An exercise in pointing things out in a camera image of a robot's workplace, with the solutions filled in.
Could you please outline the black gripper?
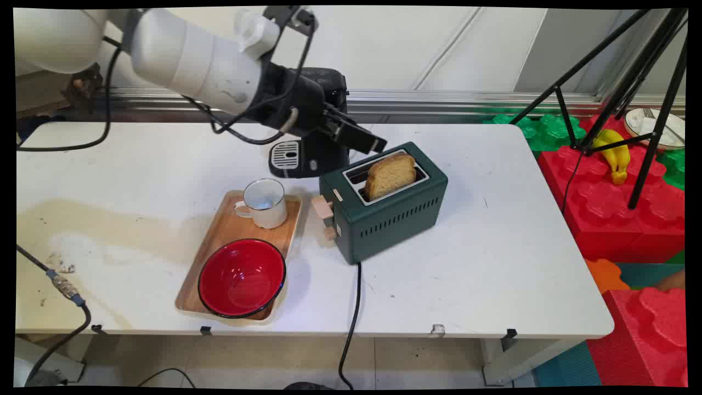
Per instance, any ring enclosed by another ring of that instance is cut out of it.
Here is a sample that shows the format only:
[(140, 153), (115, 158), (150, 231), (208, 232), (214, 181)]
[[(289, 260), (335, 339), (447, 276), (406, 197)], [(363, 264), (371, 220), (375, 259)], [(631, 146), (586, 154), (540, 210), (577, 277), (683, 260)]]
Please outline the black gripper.
[(387, 145), (343, 112), (344, 76), (338, 70), (304, 67), (296, 69), (270, 63), (263, 71), (253, 101), (261, 106), (253, 111), (255, 122), (280, 129), (296, 108), (296, 122), (289, 129), (298, 137), (311, 133), (329, 133), (334, 143), (364, 154), (381, 153)]

